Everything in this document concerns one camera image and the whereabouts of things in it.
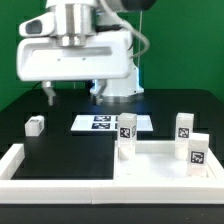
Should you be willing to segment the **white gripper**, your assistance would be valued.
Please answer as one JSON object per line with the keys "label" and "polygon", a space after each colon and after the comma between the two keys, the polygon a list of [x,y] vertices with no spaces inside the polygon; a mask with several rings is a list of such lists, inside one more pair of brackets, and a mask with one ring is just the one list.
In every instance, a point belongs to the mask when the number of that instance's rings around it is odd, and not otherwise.
{"label": "white gripper", "polygon": [[[51,81],[121,79],[129,75],[128,39],[125,31],[98,33],[83,47],[59,47],[55,38],[27,38],[17,49],[17,74],[22,81],[43,81],[52,106],[56,93]],[[107,81],[99,80],[95,96],[100,104]]]}

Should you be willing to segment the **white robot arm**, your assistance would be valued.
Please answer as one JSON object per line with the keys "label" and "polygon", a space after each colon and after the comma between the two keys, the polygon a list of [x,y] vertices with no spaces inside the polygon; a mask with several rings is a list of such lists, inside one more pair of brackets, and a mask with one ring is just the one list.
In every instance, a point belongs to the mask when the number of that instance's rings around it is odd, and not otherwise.
{"label": "white robot arm", "polygon": [[50,103],[54,81],[91,81],[97,104],[127,102],[144,92],[134,59],[149,40],[120,12],[142,12],[156,0],[47,0],[46,12],[19,26],[17,74],[38,81]]}

